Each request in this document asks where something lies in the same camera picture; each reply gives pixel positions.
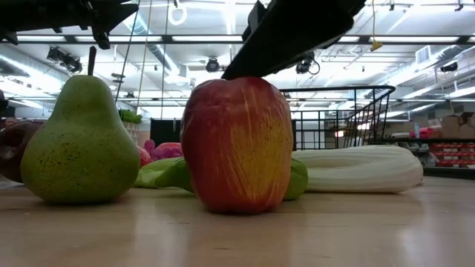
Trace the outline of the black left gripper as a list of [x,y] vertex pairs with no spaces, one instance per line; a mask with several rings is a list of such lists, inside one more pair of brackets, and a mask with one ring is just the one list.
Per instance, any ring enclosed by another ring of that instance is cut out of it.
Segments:
[[1,40],[17,45],[17,33],[51,28],[61,33],[63,27],[87,29],[94,18],[93,38],[99,48],[111,48],[108,34],[123,20],[138,11],[138,4],[128,0],[1,0]]

